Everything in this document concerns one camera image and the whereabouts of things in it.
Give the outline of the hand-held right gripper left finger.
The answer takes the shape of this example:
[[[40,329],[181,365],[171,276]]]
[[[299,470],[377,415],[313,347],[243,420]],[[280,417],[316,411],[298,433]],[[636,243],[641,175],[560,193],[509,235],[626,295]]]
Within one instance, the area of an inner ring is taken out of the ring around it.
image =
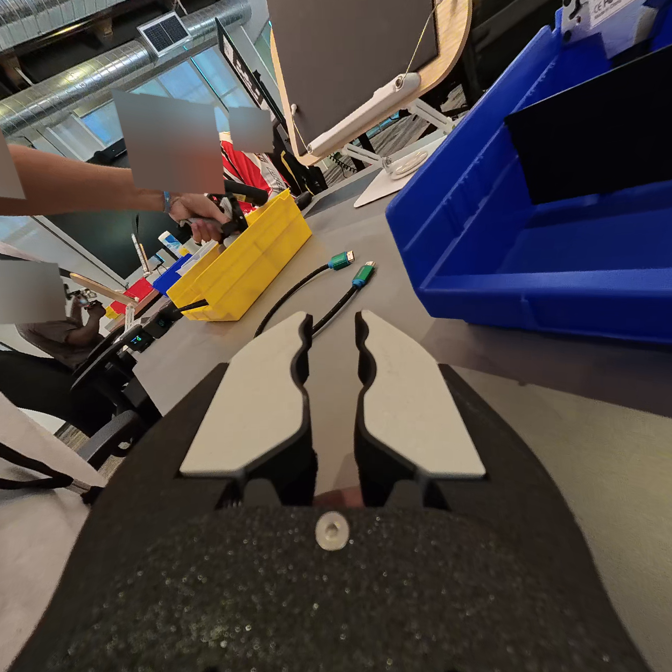
[[[317,456],[305,388],[313,317],[299,311],[229,362],[180,466],[180,476],[269,481],[281,502],[313,502]]]

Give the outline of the yellow plastic bin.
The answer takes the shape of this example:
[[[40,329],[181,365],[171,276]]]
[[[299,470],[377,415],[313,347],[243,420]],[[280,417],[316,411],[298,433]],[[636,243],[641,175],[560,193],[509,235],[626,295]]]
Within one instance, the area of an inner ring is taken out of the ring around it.
[[[247,216],[248,228],[230,246],[208,251],[167,290],[192,321],[238,321],[264,293],[312,231],[289,189]]]

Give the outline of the black braided cable green plugs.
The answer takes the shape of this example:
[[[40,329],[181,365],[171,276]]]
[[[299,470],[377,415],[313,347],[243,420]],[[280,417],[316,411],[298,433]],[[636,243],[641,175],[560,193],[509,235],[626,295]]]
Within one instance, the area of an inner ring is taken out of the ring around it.
[[[319,275],[326,272],[337,272],[348,266],[352,265],[355,262],[355,255],[353,251],[344,251],[338,255],[334,255],[326,264],[319,266],[314,269],[311,273],[304,276],[300,281],[295,283],[288,291],[286,291],[280,299],[270,308],[270,310],[264,315],[260,324],[258,325],[256,331],[254,332],[253,338],[260,336],[272,317],[279,311],[284,304],[292,298],[300,289],[309,284],[311,281],[316,279]],[[353,277],[350,287],[347,292],[339,299],[339,301],[316,323],[313,325],[313,336],[319,334],[327,327],[337,315],[347,306],[347,304],[354,299],[354,297],[363,290],[371,281],[376,273],[376,263],[374,261],[368,261],[363,264],[358,270],[355,276]]]

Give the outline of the large blue plastic bin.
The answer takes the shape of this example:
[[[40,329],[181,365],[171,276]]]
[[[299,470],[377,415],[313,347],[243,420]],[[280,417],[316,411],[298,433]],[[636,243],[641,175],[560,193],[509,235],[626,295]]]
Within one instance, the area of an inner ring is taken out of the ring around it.
[[[436,318],[671,344],[671,182],[534,205],[510,113],[608,71],[598,37],[543,27],[386,209]]]

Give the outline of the desk control panel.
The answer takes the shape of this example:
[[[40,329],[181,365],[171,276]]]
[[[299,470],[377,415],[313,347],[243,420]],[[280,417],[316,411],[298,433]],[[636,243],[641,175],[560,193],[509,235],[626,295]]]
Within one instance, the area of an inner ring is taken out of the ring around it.
[[[143,352],[166,335],[172,325],[173,321],[169,317],[156,314],[125,331],[120,342],[135,352]]]

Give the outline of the grey desk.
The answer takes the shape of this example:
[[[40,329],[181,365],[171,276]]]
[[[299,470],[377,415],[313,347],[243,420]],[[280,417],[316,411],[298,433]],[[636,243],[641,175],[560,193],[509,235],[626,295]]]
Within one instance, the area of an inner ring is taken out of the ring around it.
[[[391,197],[360,208],[370,171],[320,195],[313,236],[238,322],[181,319],[137,356],[136,376],[166,414],[253,336],[286,290],[329,257],[356,263],[300,290],[274,316],[321,318],[358,267],[370,285],[315,340],[307,390],[316,493],[355,493],[354,315],[368,309],[448,364],[519,435],[566,497],[623,623],[656,671],[671,670],[671,350],[434,319],[416,297],[385,218]]]

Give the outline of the person's left hand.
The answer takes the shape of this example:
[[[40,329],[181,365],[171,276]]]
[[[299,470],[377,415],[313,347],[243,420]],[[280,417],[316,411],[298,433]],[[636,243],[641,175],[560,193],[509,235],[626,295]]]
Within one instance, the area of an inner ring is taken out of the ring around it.
[[[172,194],[173,206],[171,218],[177,222],[186,222],[191,231],[191,237],[197,244],[222,243],[221,234],[217,226],[209,221],[196,219],[198,215],[213,218],[221,224],[227,223],[229,217],[221,212],[212,202],[202,194]]]

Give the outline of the small blue bin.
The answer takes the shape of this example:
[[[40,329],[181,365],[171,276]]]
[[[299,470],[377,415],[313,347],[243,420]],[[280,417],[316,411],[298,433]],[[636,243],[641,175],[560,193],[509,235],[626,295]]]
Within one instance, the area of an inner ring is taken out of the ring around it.
[[[150,284],[154,290],[167,297],[168,290],[181,279],[180,270],[186,263],[191,261],[191,258],[191,254],[180,257],[172,265],[170,265],[167,270],[164,271],[164,273],[162,273],[155,280],[152,280]]]

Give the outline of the small red bin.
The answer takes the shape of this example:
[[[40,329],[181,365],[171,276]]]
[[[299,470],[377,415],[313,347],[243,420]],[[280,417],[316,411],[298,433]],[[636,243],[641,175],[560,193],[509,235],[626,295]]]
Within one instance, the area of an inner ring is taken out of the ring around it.
[[[159,292],[154,289],[153,285],[147,278],[139,278],[123,293],[124,296],[135,301],[135,313],[148,307],[159,297]]]

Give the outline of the black office chair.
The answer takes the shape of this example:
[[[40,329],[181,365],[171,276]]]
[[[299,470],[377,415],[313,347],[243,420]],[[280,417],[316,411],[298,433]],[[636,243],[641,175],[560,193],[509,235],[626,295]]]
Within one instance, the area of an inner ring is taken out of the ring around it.
[[[96,468],[125,457],[162,417],[134,374],[134,358],[114,351],[110,337],[102,345],[76,370],[52,357],[1,351],[1,393],[84,433],[91,447],[80,455]]]

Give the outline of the black board wooden rim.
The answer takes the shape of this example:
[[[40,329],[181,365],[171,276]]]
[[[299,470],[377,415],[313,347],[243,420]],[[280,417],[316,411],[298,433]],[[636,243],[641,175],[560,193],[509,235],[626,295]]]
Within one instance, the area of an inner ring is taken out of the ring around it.
[[[292,150],[311,166],[454,69],[472,1],[268,1]]]

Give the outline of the small solar panel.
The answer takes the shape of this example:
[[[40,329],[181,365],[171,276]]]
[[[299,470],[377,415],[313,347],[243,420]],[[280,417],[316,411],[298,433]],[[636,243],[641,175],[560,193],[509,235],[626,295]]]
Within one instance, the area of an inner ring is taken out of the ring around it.
[[[161,58],[191,41],[189,30],[176,12],[161,15],[137,28],[150,52]]]

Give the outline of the person's white shirt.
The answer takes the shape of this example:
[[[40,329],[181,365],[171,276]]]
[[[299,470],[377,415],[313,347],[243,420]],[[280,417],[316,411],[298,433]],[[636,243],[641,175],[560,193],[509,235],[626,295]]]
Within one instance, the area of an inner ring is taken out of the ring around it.
[[[78,481],[107,479],[1,395],[1,442]],[[1,670],[18,656],[48,607],[89,515],[66,489],[1,491]]]

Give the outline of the white power adapter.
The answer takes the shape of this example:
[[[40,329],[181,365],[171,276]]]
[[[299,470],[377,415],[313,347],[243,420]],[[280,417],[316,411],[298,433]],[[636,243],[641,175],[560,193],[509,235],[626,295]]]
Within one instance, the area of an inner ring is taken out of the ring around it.
[[[601,39],[608,58],[649,39],[667,1],[563,1],[560,35],[565,44]]]

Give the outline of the silver ventilation duct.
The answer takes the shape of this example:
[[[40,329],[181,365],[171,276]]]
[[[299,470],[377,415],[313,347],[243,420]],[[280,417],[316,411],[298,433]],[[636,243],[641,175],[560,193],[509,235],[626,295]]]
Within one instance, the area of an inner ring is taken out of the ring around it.
[[[40,124],[58,124],[80,107],[108,102],[112,90],[136,88],[212,46],[214,35],[154,59],[138,40],[123,44],[1,100],[1,131],[10,138]]]
[[[175,12],[187,44],[209,42],[216,21],[240,26],[253,17],[250,1],[2,1],[1,53],[32,53],[76,40],[111,48],[144,38],[140,24]]]

